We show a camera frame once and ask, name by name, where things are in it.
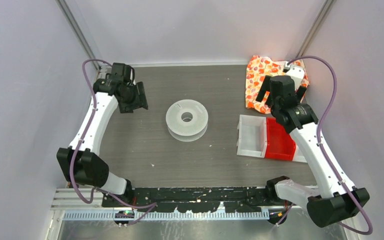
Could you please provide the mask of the white plastic spool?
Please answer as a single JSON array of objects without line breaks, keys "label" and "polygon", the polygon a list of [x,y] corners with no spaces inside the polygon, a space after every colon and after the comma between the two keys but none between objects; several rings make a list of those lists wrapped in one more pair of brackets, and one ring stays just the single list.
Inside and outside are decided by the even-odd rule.
[{"label": "white plastic spool", "polygon": [[165,121],[173,138],[181,142],[193,142],[206,133],[209,114],[200,102],[183,99],[168,108]]}]

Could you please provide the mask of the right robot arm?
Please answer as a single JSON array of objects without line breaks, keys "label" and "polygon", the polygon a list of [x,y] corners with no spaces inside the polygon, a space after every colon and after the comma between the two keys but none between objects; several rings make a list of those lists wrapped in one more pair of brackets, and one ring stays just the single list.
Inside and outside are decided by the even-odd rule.
[{"label": "right robot arm", "polygon": [[280,176],[267,181],[265,198],[271,205],[283,200],[306,210],[320,228],[355,217],[369,201],[366,188],[358,188],[344,173],[320,131],[313,109],[301,100],[306,88],[295,88],[288,75],[263,80],[257,101],[267,96],[267,105],[278,124],[303,153],[318,189],[312,189]]}]

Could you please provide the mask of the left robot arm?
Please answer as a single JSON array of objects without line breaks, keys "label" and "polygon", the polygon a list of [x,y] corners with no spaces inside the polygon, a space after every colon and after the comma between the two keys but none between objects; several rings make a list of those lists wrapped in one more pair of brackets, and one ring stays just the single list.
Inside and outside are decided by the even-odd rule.
[{"label": "left robot arm", "polygon": [[135,69],[125,63],[110,64],[110,72],[103,78],[91,82],[85,72],[84,78],[91,93],[91,100],[83,122],[68,147],[61,147],[56,158],[65,179],[78,196],[87,200],[80,186],[112,194],[121,207],[128,207],[134,199],[130,180],[110,171],[109,165],[100,157],[101,143],[109,120],[115,110],[122,114],[137,109],[148,109],[144,83],[135,79]]}]

